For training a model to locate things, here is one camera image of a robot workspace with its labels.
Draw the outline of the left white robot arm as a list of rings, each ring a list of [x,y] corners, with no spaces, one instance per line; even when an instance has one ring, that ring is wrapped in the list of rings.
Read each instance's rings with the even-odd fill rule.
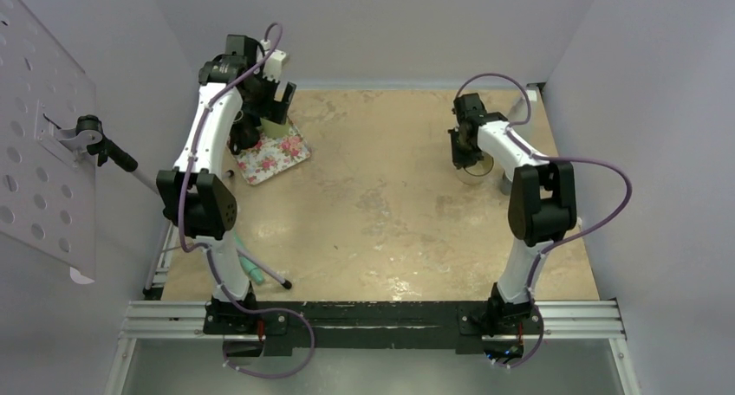
[[[199,249],[214,281],[205,306],[205,334],[264,337],[266,312],[257,305],[237,240],[237,200],[224,182],[224,154],[254,164],[252,182],[292,165],[302,141],[289,119],[296,85],[279,88],[288,55],[271,34],[257,40],[229,35],[224,52],[198,73],[198,108],[185,147],[155,184],[164,216],[178,229],[185,252]]]

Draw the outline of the grey blue mug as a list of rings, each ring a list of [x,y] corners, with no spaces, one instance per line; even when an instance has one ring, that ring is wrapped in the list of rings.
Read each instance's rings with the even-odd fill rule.
[[[504,196],[509,196],[511,194],[512,180],[508,177],[508,174],[506,172],[503,172],[502,174],[502,177],[498,184],[498,189]]]

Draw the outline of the light green mug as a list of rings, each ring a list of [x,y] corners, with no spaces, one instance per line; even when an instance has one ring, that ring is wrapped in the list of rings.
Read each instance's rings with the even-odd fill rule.
[[[274,122],[265,118],[261,119],[262,135],[268,139],[289,137],[292,129],[293,127],[289,118],[286,118],[283,122]]]

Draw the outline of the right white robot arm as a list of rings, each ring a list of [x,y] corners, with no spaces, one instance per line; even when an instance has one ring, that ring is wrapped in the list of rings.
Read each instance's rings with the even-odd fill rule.
[[[512,129],[502,113],[491,113],[478,94],[453,101],[456,126],[449,130],[452,163],[474,175],[474,167],[498,164],[510,181],[508,224],[514,243],[483,314],[473,325],[485,334],[517,331],[534,310],[534,288],[547,248],[576,224],[574,168],[550,163]]]

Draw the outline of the beige cream mug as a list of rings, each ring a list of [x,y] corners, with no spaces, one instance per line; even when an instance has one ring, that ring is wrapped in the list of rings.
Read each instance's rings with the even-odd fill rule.
[[[458,169],[456,171],[456,176],[464,185],[481,185],[488,177],[490,177],[494,166],[494,158],[485,154],[483,158],[475,164]]]

